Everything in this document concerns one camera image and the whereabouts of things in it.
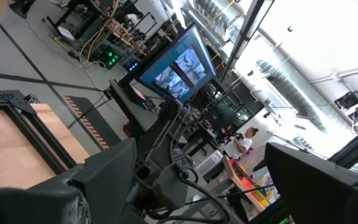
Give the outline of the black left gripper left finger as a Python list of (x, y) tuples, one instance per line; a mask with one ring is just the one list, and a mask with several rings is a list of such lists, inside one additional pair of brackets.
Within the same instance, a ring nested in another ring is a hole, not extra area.
[(119, 224), (136, 154), (129, 138), (29, 189), (0, 188), (0, 224)]

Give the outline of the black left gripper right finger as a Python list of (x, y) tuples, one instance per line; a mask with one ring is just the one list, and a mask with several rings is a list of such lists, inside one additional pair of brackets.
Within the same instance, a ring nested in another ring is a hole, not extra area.
[(274, 142), (265, 161), (296, 224), (358, 224), (358, 173)]

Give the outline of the black rig support beam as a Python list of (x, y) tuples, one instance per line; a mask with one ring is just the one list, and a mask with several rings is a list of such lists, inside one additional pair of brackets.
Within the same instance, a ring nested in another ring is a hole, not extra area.
[(358, 163), (358, 135), (331, 156), (328, 161), (347, 169), (356, 165)]

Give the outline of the black orange striped mat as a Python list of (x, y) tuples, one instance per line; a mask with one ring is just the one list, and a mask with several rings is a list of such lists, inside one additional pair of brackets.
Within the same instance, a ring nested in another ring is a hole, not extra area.
[(86, 131), (100, 145), (102, 149), (108, 149), (111, 146), (121, 142), (119, 136), (110, 127), (107, 121), (102, 117), (100, 112), (95, 109), (99, 103), (92, 103), (87, 98), (77, 96), (65, 96), (67, 103), (71, 106), (77, 117), (82, 113), (90, 112), (80, 119), (86, 127)]

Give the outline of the wooden table colourful bins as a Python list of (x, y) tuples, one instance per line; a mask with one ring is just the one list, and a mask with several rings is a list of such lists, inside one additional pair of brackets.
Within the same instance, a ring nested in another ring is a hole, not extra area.
[(224, 156), (223, 164), (229, 179), (247, 198), (243, 206), (250, 220), (280, 198), (266, 167), (258, 170), (256, 175), (248, 175), (234, 159)]

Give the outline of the person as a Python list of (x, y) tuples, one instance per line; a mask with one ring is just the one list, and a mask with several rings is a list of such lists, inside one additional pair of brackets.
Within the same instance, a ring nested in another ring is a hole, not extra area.
[(234, 138), (232, 142), (230, 142), (224, 152), (231, 159), (240, 159), (243, 155), (249, 151), (252, 147), (252, 138), (259, 132), (257, 128), (250, 127), (245, 133), (244, 137)]

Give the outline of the grey workbench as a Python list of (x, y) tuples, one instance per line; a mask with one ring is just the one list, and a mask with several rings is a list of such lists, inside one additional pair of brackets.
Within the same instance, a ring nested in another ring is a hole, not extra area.
[(156, 122), (157, 113), (143, 109), (133, 103), (116, 80), (109, 80), (109, 92), (129, 120), (128, 136), (139, 139)]

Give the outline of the silver electronics box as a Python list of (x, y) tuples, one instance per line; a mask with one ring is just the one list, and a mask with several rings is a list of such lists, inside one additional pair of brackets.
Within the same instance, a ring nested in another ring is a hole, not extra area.
[(220, 151), (214, 151), (199, 166), (196, 167), (198, 174), (204, 176), (213, 168), (215, 168), (222, 160), (223, 155)]

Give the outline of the black box blue lights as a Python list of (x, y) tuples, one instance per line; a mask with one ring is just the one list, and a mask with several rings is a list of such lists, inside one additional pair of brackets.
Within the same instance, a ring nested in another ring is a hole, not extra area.
[(138, 66), (139, 61), (135, 58), (127, 58), (125, 59), (124, 63), (123, 63), (123, 67), (128, 71), (133, 71), (133, 69), (136, 68), (136, 66)]

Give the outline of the black box green lights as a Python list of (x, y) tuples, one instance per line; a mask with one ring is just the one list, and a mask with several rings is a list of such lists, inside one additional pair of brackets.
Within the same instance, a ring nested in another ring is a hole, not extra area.
[(108, 70), (112, 69), (120, 59), (121, 55), (113, 51), (109, 46), (104, 46), (101, 55), (99, 56), (99, 60), (105, 64), (105, 68)]

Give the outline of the large display monitor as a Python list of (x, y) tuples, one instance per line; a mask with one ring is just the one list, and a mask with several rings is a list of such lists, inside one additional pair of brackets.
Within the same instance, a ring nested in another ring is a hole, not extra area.
[(215, 76), (203, 37), (192, 24), (152, 59), (137, 80), (162, 97), (184, 104)]

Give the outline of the wooden background workbench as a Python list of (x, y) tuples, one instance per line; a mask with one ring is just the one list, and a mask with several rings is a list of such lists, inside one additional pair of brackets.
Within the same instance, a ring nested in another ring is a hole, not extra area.
[(101, 28), (82, 46), (82, 49), (79, 52), (79, 61), (81, 63), (88, 63), (93, 53), (93, 48), (96, 48), (96, 43), (101, 37), (101, 34), (104, 33), (104, 30), (108, 30), (110, 34), (115, 35), (119, 40), (124, 42), (128, 47), (132, 47), (136, 52), (139, 52), (142, 55), (146, 55), (144, 45), (138, 43), (134, 37), (134, 30), (138, 26), (131, 27), (130, 29), (125, 29), (123, 24), (118, 23), (114, 18), (119, 7), (121, 7), (120, 2), (118, 1), (112, 10), (112, 13), (106, 14), (101, 8), (100, 5), (97, 5), (94, 0), (70, 0), (67, 4), (67, 11), (62, 15), (57, 22), (51, 20), (50, 17), (43, 18), (43, 21), (48, 21), (51, 26), (55, 29), (60, 37), (64, 35), (58, 29), (62, 23), (66, 21), (66, 18), (75, 10), (77, 5), (82, 4), (86, 6), (90, 11), (92, 11), (91, 20), (86, 22), (83, 28), (76, 33), (73, 37), (74, 39), (79, 39), (85, 31), (90, 27), (96, 19), (104, 18)]

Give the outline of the black ceiling beam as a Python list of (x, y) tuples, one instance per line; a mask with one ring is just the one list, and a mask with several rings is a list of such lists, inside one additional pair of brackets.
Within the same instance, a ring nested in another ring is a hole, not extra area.
[(234, 48), (226, 63), (226, 68), (223, 76), (221, 77), (221, 81), (224, 81), (224, 79), (232, 72), (241, 54), (251, 41), (252, 36), (259, 28), (261, 22), (274, 2), (275, 0), (252, 0), (244, 23), (242, 24), (239, 35), (237, 36)]

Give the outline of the black aluminium table frame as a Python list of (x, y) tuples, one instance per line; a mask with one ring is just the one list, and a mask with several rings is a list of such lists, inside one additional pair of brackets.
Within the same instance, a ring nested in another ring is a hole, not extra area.
[(25, 97), (21, 101), (0, 101), (3, 110), (55, 174), (77, 165), (52, 134)]

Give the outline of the silver ventilation duct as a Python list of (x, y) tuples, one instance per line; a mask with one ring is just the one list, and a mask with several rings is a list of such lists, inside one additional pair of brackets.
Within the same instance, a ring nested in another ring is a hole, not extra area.
[(255, 63), (260, 72), (267, 75), (267, 80), (280, 92), (280, 94), (297, 110), (300, 116), (310, 120), (322, 133), (327, 134), (328, 129), (319, 116), (326, 103), (315, 103), (308, 98), (302, 86), (288, 76), (288, 73), (275, 67), (268, 61), (258, 59)]

